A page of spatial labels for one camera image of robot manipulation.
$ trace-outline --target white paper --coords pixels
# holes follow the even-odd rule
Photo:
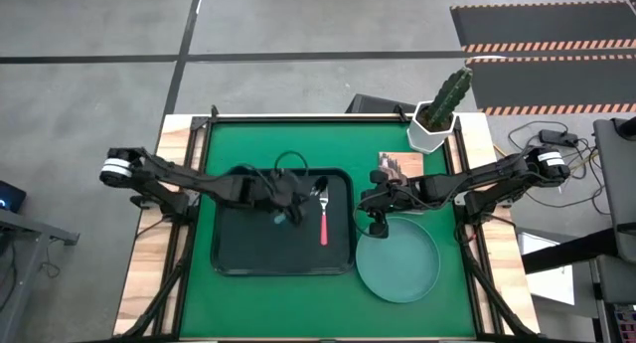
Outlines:
[[[522,254],[558,245],[554,241],[522,233],[520,237]],[[554,268],[526,275],[531,294],[574,305],[574,284],[572,266]]]

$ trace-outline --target black floor mat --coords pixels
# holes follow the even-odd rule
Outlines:
[[[636,16],[623,1],[457,6],[451,14],[470,53],[636,47]]]
[[[490,115],[636,111],[634,55],[471,59],[473,93]]]

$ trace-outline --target hazard stripe tape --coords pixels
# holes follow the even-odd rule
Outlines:
[[[593,41],[543,41],[529,43],[470,44],[461,47],[467,53],[495,53],[514,51],[554,51],[554,50],[603,50],[636,49],[636,39],[613,39]]]
[[[624,113],[636,112],[636,103],[497,106],[480,108],[479,111],[487,115]]]
[[[519,63],[519,62],[567,62],[567,61],[610,61],[636,60],[636,53],[628,55],[591,55],[591,56],[541,56],[541,57],[510,57],[510,58],[470,58],[466,65],[486,63]]]
[[[622,0],[605,0],[605,1],[531,3],[531,4],[479,4],[479,5],[457,5],[457,6],[451,6],[450,10],[480,9],[480,8],[500,8],[500,7],[528,7],[528,6],[593,5],[593,4],[627,4],[627,2],[626,1],[622,1]]]

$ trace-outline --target green plate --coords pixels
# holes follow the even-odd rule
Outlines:
[[[389,237],[360,237],[356,250],[358,273],[365,285],[389,302],[417,301],[439,277],[439,251],[433,238],[417,223],[387,218]]]

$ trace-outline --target white pot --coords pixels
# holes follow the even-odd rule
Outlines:
[[[453,132],[453,128],[455,127],[455,119],[457,118],[457,114],[453,112],[453,118],[450,122],[448,130],[438,132],[428,131],[421,124],[419,124],[417,120],[415,120],[415,115],[419,113],[420,109],[423,106],[431,103],[432,100],[427,100],[417,104],[417,108],[415,109],[413,118],[410,121],[408,129],[406,130],[406,136],[408,137],[408,145],[410,145],[410,148],[424,154],[430,154],[434,152],[435,149],[439,148],[439,146],[444,143],[444,140],[450,135],[450,133]]]

